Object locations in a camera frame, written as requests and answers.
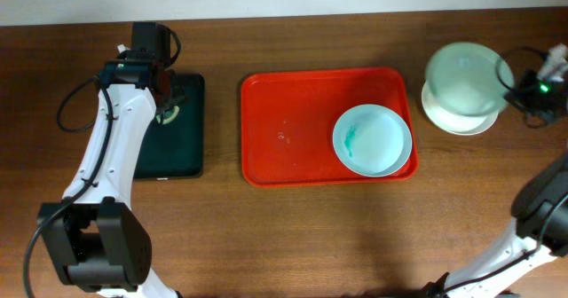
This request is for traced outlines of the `mint green plate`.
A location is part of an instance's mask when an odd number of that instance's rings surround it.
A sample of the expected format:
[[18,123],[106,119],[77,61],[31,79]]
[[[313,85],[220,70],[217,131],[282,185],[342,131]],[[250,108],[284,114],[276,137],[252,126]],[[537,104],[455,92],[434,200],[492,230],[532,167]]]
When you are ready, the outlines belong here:
[[442,108],[463,116],[483,116],[507,106],[504,95],[514,76],[501,56],[477,43],[450,43],[430,58],[425,81]]

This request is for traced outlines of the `green yellow scrub sponge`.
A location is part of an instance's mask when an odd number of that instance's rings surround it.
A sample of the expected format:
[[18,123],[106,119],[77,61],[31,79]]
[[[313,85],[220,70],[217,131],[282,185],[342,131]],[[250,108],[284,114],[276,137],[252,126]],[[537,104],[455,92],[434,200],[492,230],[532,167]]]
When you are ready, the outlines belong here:
[[179,106],[173,106],[171,109],[157,115],[156,121],[161,125],[169,124],[178,116],[179,110]]

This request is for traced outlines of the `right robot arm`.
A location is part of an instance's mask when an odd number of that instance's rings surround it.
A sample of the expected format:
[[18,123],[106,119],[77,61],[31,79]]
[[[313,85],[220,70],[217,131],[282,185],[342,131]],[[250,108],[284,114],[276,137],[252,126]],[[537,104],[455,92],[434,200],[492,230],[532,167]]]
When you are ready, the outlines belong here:
[[[567,114],[563,63],[554,72],[528,72],[506,95],[513,106],[545,124]],[[504,233],[472,263],[427,284],[421,297],[510,297],[508,287],[545,263],[567,256],[567,153],[527,183],[511,206]]]

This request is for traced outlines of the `light blue plate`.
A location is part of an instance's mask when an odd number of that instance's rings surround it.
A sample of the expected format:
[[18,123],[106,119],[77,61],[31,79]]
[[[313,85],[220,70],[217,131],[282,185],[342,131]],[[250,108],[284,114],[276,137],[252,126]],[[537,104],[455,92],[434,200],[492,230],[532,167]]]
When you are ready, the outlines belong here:
[[385,106],[364,104],[344,112],[332,132],[338,160],[351,172],[386,177],[410,160],[413,138],[409,125]]

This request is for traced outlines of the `cream white plate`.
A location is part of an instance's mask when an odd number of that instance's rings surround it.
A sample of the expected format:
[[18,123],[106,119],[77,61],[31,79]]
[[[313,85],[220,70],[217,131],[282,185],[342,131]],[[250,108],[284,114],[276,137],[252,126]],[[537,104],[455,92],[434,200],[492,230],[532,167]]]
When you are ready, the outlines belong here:
[[453,114],[437,102],[427,83],[422,87],[421,100],[422,108],[432,123],[441,130],[458,136],[473,136],[490,129],[499,115],[498,112],[484,116]]

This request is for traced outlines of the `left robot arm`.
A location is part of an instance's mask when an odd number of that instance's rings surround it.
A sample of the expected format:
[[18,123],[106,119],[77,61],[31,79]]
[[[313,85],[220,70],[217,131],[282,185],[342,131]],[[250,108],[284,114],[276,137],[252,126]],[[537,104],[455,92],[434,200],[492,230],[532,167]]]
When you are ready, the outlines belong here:
[[156,22],[136,22],[131,44],[90,82],[98,111],[83,160],[61,201],[44,203],[23,263],[27,295],[38,240],[65,286],[103,297],[178,297],[152,268],[152,242],[131,209],[131,188],[144,136],[155,117],[184,98],[171,66],[178,36]]

